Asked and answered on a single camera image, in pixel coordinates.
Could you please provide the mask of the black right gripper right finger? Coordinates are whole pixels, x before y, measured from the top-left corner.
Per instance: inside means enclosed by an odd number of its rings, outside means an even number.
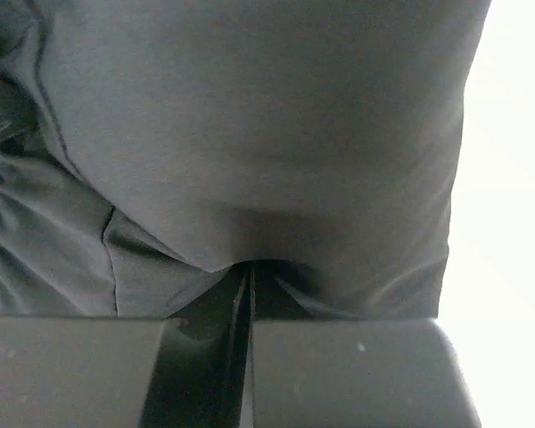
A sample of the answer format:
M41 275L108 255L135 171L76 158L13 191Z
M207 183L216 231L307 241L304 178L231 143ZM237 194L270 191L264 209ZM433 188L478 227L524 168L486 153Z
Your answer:
M249 279L252 427L477 427L432 320L313 319L260 267Z

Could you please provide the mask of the black shorts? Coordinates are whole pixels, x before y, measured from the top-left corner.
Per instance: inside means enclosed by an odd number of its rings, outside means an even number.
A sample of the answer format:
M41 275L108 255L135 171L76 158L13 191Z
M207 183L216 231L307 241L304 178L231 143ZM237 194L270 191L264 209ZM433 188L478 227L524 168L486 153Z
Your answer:
M0 1L0 315L436 317L489 8Z

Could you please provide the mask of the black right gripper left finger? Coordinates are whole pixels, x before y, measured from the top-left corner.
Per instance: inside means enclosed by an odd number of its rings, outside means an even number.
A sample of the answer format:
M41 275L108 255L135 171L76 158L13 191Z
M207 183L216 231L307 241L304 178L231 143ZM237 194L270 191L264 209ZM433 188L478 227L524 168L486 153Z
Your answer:
M0 427L238 426L249 283L166 319L0 317Z

